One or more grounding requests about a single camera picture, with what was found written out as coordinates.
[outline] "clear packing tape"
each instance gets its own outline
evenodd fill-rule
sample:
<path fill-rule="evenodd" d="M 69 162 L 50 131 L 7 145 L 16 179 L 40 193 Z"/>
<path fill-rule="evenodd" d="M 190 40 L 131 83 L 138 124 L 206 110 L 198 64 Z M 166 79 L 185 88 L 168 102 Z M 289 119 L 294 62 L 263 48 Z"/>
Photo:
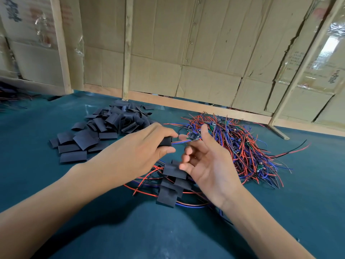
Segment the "clear packing tape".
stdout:
<path fill-rule="evenodd" d="M 60 0 L 60 5 L 72 88 L 82 89 L 84 41 L 79 0 Z M 31 81 L 63 86 L 50 0 L 5 0 L 4 5 L 0 6 L 0 16 L 5 36 L 23 77 Z M 35 66 L 28 66 L 30 57 Z M 45 71 L 46 76 L 52 77 L 40 79 L 40 71 Z"/>
<path fill-rule="evenodd" d="M 285 57 L 276 82 L 291 83 L 329 5 L 330 0 L 315 0 L 299 36 Z M 345 5 L 335 16 L 321 43 L 298 86 L 324 94 L 337 94 L 345 81 Z"/>

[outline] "stack of sleeved wires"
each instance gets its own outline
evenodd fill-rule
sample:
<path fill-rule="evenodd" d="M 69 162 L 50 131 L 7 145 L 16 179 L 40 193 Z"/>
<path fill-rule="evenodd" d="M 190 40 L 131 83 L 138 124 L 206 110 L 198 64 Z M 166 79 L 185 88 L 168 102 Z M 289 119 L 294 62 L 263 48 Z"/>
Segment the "stack of sleeved wires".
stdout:
<path fill-rule="evenodd" d="M 180 127 L 188 131 L 188 139 L 201 139 L 200 129 L 203 124 L 207 124 L 210 134 L 224 148 L 226 148 L 233 159 L 238 176 L 242 184 L 248 181 L 267 183 L 273 188 L 284 186 L 279 175 L 278 168 L 287 169 L 284 163 L 277 160 L 286 154 L 304 150 L 300 148 L 305 141 L 297 148 L 279 155 L 270 155 L 267 150 L 261 149 L 256 142 L 260 141 L 257 137 L 250 134 L 251 128 L 239 124 L 239 120 L 219 117 L 202 113 L 198 116 L 182 117 L 186 122 L 165 124 Z"/>
<path fill-rule="evenodd" d="M 125 187 L 133 190 L 133 195 L 138 193 L 146 194 L 149 196 L 158 196 L 158 188 L 163 178 L 166 178 L 173 182 L 173 178 L 170 176 L 163 175 L 164 163 L 160 160 L 159 165 L 153 165 L 151 170 L 141 176 L 131 181 L 130 183 L 124 184 Z M 189 208 L 203 208 L 210 204 L 206 196 L 195 186 L 195 190 L 184 191 L 183 199 L 188 199 L 187 201 L 176 201 L 176 205 L 189 207 Z"/>

